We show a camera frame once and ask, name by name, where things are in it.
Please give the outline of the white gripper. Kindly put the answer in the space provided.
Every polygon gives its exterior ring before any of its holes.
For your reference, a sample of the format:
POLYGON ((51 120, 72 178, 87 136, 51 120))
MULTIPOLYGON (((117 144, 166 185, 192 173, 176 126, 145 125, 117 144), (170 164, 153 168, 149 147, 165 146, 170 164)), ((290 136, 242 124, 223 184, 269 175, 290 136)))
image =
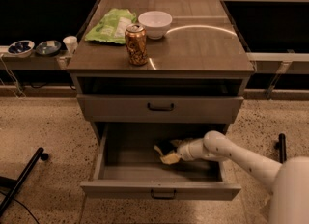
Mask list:
POLYGON ((160 160, 163 164, 171 165, 176 164, 180 159, 184 161, 193 161, 196 159, 204 159, 207 155, 206 148, 204 146, 204 140, 200 139, 175 139, 170 143, 177 147, 177 152, 173 151, 168 155, 160 156, 160 160))

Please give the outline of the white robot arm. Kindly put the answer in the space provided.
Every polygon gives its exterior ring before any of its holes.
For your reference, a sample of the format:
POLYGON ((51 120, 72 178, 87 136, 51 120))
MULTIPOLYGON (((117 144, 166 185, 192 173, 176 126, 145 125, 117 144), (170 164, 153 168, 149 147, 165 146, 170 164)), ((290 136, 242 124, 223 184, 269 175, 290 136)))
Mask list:
POLYGON ((215 130, 203 138, 159 142, 154 149, 167 165, 180 160, 229 159, 270 191, 268 224, 309 224, 309 158, 306 156, 280 163, 236 145, 215 130))

